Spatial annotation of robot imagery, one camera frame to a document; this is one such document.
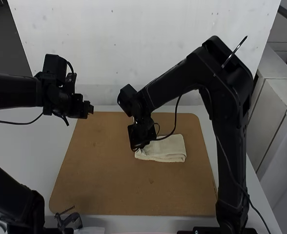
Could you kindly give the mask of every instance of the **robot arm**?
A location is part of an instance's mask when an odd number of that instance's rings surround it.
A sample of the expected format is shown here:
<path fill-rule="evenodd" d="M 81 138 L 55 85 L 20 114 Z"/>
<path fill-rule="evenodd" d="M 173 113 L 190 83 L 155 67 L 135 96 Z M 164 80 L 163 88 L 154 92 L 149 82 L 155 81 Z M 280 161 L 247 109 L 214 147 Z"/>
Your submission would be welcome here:
<path fill-rule="evenodd" d="M 66 76 L 67 65 L 72 72 Z M 0 74 L 0 109 L 39 106 L 44 115 L 54 114 L 66 123 L 66 117 L 87 118 L 93 106 L 75 93 L 75 81 L 76 73 L 68 61 L 47 54 L 42 72 L 35 77 Z"/>
<path fill-rule="evenodd" d="M 66 76 L 67 65 L 71 73 Z M 93 113 L 89 101 L 75 93 L 76 73 L 69 62 L 58 55 L 45 56 L 42 72 L 35 77 L 0 74 L 0 109 L 43 107 L 44 115 L 87 118 Z M 19 184 L 0 168 L 0 220 L 8 233 L 72 234 L 73 229 L 45 229 L 44 199 L 36 191 Z"/>
<path fill-rule="evenodd" d="M 170 100 L 199 89 L 217 141 L 219 189 L 216 217 L 222 233 L 238 234 L 249 210 L 246 188 L 246 128 L 253 78 L 247 67 L 216 36 L 140 91 L 121 89 L 118 104 L 134 124 L 128 126 L 133 150 L 156 139 L 151 113 Z"/>

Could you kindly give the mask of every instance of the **beige cloth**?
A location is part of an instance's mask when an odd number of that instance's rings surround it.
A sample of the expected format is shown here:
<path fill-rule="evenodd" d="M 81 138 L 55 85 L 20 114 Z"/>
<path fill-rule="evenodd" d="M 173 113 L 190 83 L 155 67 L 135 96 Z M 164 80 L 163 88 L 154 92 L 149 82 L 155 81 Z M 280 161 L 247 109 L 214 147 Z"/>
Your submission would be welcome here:
<path fill-rule="evenodd" d="M 171 135 L 160 141 L 151 141 L 143 149 L 135 152 L 137 159 L 157 162 L 184 162 L 186 157 L 185 142 L 181 134 Z"/>

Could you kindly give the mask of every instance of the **towel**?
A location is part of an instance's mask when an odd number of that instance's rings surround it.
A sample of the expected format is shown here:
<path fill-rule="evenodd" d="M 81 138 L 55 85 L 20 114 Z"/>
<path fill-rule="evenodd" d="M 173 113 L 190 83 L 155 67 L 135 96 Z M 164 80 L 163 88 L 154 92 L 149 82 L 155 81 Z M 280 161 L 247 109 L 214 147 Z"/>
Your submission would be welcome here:
<path fill-rule="evenodd" d="M 151 141 L 143 149 L 135 152 L 137 159 L 157 162 L 184 162 L 186 157 L 185 142 L 181 134 L 171 135 L 160 141 Z"/>

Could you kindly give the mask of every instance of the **table surface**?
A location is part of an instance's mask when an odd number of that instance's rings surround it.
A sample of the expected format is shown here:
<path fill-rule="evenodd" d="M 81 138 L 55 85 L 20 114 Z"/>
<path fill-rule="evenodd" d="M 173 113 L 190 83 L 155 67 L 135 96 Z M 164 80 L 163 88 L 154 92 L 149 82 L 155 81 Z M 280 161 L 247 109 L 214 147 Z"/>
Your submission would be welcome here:
<path fill-rule="evenodd" d="M 95 110 L 121 111 L 119 106 L 96 106 Z M 157 112 L 173 111 L 174 106 L 163 106 L 157 110 Z M 40 112 L 40 108 L 1 110 L 0 119 L 27 121 Z M 214 179 L 218 186 L 216 141 L 205 107 L 180 106 L 178 112 L 194 113 L 198 116 Z M 0 124 L 0 166 L 17 181 L 43 195 L 46 201 L 47 226 L 56 224 L 49 211 L 48 201 L 75 128 L 76 121 L 70 119 L 69 122 L 70 126 L 66 127 L 61 119 L 43 116 L 29 126 Z M 249 159 L 246 162 L 246 180 L 251 200 L 263 215 L 271 233 L 281 234 Z M 85 226 L 105 227 L 107 234 L 176 233 L 178 230 L 191 230 L 194 226 L 218 225 L 213 217 L 84 215 L 82 220 Z M 259 234 L 267 233 L 261 219 L 252 209 L 249 211 L 247 226 L 255 228 Z"/>

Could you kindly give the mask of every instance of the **cork mat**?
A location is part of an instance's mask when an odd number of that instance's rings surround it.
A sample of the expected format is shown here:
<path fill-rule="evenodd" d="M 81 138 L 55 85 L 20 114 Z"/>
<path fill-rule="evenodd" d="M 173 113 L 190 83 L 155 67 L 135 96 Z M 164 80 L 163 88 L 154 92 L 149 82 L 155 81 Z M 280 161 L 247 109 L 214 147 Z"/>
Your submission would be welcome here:
<path fill-rule="evenodd" d="M 159 135 L 171 132 L 173 113 L 154 113 Z M 78 120 L 49 201 L 53 213 L 73 205 L 84 215 L 214 216 L 216 188 L 200 122 L 178 114 L 184 163 L 143 161 L 130 150 L 122 112 Z"/>

